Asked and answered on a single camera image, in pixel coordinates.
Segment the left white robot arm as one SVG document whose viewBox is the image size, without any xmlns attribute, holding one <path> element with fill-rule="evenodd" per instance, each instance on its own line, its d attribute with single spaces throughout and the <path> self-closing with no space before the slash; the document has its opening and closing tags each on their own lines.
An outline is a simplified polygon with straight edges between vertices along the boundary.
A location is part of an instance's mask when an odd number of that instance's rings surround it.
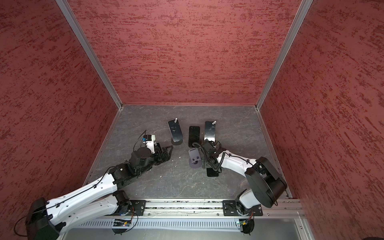
<svg viewBox="0 0 384 240">
<path fill-rule="evenodd" d="M 154 166 L 170 160 L 173 146 L 140 147 L 129 161 L 109 168 L 100 178 L 71 193 L 49 201 L 34 201 L 26 217 L 29 240 L 56 240 L 90 220 L 113 214 L 132 214 L 124 187 Z"/>
</svg>

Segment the white-edged black phone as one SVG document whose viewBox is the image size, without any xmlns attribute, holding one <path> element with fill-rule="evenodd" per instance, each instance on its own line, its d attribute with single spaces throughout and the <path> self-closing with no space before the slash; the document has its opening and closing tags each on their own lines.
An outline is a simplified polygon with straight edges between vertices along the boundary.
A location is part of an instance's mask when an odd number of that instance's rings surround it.
<svg viewBox="0 0 384 240">
<path fill-rule="evenodd" d="M 218 177 L 219 176 L 219 172 L 215 171 L 214 169 L 212 168 L 207 168 L 207 176 L 208 177 Z"/>
</svg>

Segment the purple phone stand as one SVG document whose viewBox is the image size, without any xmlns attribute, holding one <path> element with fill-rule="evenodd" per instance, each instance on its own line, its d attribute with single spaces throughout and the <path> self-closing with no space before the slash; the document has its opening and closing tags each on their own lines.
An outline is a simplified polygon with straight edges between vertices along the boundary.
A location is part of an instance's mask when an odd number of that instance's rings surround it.
<svg viewBox="0 0 384 240">
<path fill-rule="evenodd" d="M 199 150 L 197 148 L 192 148 L 188 151 L 189 153 L 189 166 L 192 169 L 198 169 L 202 167 L 202 158 L 200 156 Z"/>
</svg>

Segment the silver-edged phone with sticker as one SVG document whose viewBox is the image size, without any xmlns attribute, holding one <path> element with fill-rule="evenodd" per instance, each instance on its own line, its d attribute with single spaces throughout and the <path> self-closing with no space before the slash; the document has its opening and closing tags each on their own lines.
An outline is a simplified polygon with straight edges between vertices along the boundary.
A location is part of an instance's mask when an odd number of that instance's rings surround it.
<svg viewBox="0 0 384 240">
<path fill-rule="evenodd" d="M 210 142 L 216 141 L 216 121 L 205 122 L 204 140 Z"/>
</svg>

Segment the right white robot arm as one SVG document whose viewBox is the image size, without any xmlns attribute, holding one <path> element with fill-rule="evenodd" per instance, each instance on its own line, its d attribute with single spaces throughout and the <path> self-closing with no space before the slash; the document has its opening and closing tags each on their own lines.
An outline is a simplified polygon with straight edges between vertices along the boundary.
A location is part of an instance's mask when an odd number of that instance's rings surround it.
<svg viewBox="0 0 384 240">
<path fill-rule="evenodd" d="M 265 158 L 248 159 L 235 155 L 223 148 L 221 143 L 205 140 L 202 144 L 193 143 L 203 154 L 203 166 L 215 176 L 223 169 L 231 170 L 246 178 L 250 189 L 244 190 L 236 199 L 237 212 L 245 215 L 255 206 L 272 208 L 278 205 L 278 198 L 288 185 L 271 162 Z"/>
</svg>

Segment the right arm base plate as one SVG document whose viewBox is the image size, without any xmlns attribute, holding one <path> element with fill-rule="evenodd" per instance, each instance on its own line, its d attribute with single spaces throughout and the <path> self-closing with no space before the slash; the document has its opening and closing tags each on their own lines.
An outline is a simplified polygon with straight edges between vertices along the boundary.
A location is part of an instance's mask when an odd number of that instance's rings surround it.
<svg viewBox="0 0 384 240">
<path fill-rule="evenodd" d="M 224 200 L 223 202 L 224 216 L 239 216 L 239 217 L 260 217 L 263 216 L 261 205 L 253 206 L 251 209 L 246 209 L 240 202 L 233 200 Z"/>
</svg>

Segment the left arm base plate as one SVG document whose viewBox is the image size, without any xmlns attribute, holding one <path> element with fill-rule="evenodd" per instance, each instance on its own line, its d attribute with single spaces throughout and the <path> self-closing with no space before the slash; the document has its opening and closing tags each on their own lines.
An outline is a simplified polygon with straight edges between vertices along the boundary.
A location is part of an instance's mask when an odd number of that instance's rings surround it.
<svg viewBox="0 0 384 240">
<path fill-rule="evenodd" d="M 135 214 L 139 217 L 144 215 L 146 208 L 146 200 L 131 200 L 131 203 L 127 207 L 123 207 L 119 212 L 119 216 L 134 216 Z"/>
</svg>

